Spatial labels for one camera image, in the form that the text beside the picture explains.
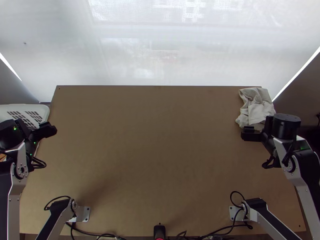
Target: metal mounting plate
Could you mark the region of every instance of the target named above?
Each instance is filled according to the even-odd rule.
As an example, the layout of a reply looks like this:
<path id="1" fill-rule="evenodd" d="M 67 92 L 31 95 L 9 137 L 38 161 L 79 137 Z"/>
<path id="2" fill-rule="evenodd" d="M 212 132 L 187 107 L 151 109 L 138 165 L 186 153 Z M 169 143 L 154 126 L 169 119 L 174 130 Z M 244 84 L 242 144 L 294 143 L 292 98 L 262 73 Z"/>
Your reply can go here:
<path id="1" fill-rule="evenodd" d="M 230 214 L 230 220 L 233 221 L 234 219 L 234 216 L 236 215 L 237 211 L 239 210 L 240 208 L 237 208 L 235 206 L 229 206 L 229 214 Z M 247 222 L 249 221 L 248 218 L 244 219 L 245 217 L 245 214 L 246 214 L 246 211 L 245 210 L 241 210 L 237 217 L 236 217 L 236 221 L 241 221 L 241 222 Z"/>
<path id="2" fill-rule="evenodd" d="M 90 207 L 78 206 L 76 209 L 76 217 L 71 218 L 68 222 L 87 222 L 90 216 Z"/>

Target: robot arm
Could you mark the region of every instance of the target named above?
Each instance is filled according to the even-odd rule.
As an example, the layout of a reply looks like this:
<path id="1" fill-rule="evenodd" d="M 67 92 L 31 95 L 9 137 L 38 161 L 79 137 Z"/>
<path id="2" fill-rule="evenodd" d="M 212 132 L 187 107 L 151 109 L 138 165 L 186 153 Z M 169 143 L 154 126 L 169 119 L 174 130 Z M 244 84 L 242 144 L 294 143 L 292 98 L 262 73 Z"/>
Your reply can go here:
<path id="1" fill-rule="evenodd" d="M 301 240 L 268 210 L 267 203 L 261 198 L 246 199 L 242 201 L 241 207 L 230 207 L 231 220 L 236 217 L 236 221 L 257 222 L 274 240 Z"/>
<path id="2" fill-rule="evenodd" d="M 275 114 L 267 117 L 261 133 L 245 127 L 241 137 L 263 143 L 271 157 L 262 167 L 282 168 L 297 189 L 312 237 L 320 239 L 320 162 L 308 142 L 297 136 L 300 123 L 297 116 Z"/>
<path id="3" fill-rule="evenodd" d="M 0 123 L 0 239 L 19 239 L 20 195 L 27 177 L 34 170 L 32 158 L 36 143 L 57 132 L 50 123 L 29 130 L 21 119 Z"/>
<path id="4" fill-rule="evenodd" d="M 50 210 L 51 215 L 36 240 L 57 240 L 66 222 L 87 222 L 90 215 L 89 207 L 78 206 L 69 197 L 53 202 L 46 210 Z"/>

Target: white cloth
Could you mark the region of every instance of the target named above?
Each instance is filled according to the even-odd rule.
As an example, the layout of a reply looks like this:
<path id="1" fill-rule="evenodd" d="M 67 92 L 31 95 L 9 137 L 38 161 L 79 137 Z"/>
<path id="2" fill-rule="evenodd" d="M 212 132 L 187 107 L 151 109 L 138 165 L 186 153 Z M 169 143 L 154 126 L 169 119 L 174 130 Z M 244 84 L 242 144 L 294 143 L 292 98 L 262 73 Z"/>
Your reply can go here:
<path id="1" fill-rule="evenodd" d="M 261 131 L 266 116 L 273 116 L 276 113 L 268 90 L 265 88 L 244 88 L 239 90 L 239 95 L 244 105 L 240 108 L 240 116 L 236 119 L 236 123 L 241 128 L 254 126 L 255 130 Z"/>

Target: gray wall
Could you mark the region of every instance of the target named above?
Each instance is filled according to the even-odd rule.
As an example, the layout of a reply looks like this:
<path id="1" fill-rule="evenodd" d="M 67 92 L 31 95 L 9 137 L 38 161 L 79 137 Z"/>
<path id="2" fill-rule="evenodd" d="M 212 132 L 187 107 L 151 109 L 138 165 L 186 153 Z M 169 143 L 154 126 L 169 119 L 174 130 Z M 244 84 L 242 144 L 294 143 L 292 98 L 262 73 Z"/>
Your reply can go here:
<path id="1" fill-rule="evenodd" d="M 297 115 L 301 125 L 316 126 L 316 114 L 320 112 L 320 54 L 276 98 L 274 107 L 278 113 Z"/>
<path id="2" fill-rule="evenodd" d="M 0 86 L 0 104 L 39 103 L 2 60 L 0 60 Z"/>

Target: black wire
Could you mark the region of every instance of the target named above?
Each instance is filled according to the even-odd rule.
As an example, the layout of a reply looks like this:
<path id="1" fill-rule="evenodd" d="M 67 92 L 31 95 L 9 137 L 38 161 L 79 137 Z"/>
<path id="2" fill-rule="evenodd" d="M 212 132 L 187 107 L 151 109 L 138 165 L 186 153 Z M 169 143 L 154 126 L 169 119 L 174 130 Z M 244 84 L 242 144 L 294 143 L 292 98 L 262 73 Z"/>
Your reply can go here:
<path id="1" fill-rule="evenodd" d="M 35 169 L 45 168 L 47 166 L 45 161 L 42 161 L 42 160 L 40 160 L 40 159 L 38 159 L 36 157 L 33 157 L 32 161 L 36 163 L 36 164 L 32 164 L 32 166 Z"/>
<path id="2" fill-rule="evenodd" d="M 69 196 L 56 197 L 56 198 L 50 200 L 50 202 L 48 202 L 48 203 L 44 206 L 43 210 L 48 211 L 48 210 L 50 209 L 50 208 L 48 207 L 48 205 L 49 205 L 51 202 L 53 202 L 54 200 L 57 200 L 57 199 L 59 199 L 59 198 L 69 198 L 69 199 L 70 199 L 71 197 L 69 197 Z"/>
<path id="3" fill-rule="evenodd" d="M 179 238 L 179 240 L 181 240 L 181 239 L 186 239 L 186 240 L 193 240 L 193 239 L 197 239 L 198 237 L 187 237 L 186 236 L 186 234 L 187 234 L 187 231 L 183 231 L 183 232 L 181 232 L 181 233 L 179 233 L 177 236 L 176 236 L 176 238 L 175 238 L 175 240 L 178 240 L 178 237 L 180 237 Z"/>
<path id="4" fill-rule="evenodd" d="M 75 240 L 75 239 L 74 239 L 74 236 L 73 236 L 73 233 L 72 233 L 72 231 L 73 231 L 73 226 L 74 226 L 74 222 L 72 223 L 71 228 L 70 228 L 70 236 L 71 236 L 72 240 Z"/>
<path id="5" fill-rule="evenodd" d="M 110 233 L 104 233 L 104 234 L 95 234 L 95 233 L 89 233 L 89 232 L 84 232 L 80 229 L 77 229 L 75 227 L 75 223 L 73 224 L 73 226 L 71 224 L 69 224 L 68 222 L 66 222 L 66 225 L 69 226 L 70 228 L 72 228 L 72 230 L 75 230 L 76 232 L 79 232 L 79 233 L 82 233 L 84 235 L 87 235 L 87 236 L 95 236 L 95 237 L 98 237 L 97 240 L 100 238 L 100 237 L 109 237 L 109 238 L 119 238 L 119 239 L 122 239 L 122 240 L 126 240 L 125 238 L 123 237 L 119 237 L 119 236 L 116 236 L 114 234 L 110 234 Z"/>
<path id="6" fill-rule="evenodd" d="M 244 200 L 244 196 L 243 196 L 240 192 L 238 192 L 238 191 L 232 191 L 232 192 L 230 193 L 230 201 L 232 202 L 232 204 L 233 204 L 235 207 L 241 208 L 242 210 L 244 210 L 242 206 L 238 206 L 238 205 L 236 205 L 236 204 L 233 202 L 233 200 L 232 200 L 232 195 L 235 194 L 235 193 L 237 193 L 237 194 L 239 194 L 240 196 L 242 196 L 242 199 Z"/>
<path id="7" fill-rule="evenodd" d="M 284 156 L 283 160 L 281 161 L 286 167 L 288 166 L 289 159 L 292 154 L 292 149 L 294 149 L 294 146 L 296 145 L 296 137 L 293 139 L 292 144 L 290 145 L 286 155 Z"/>

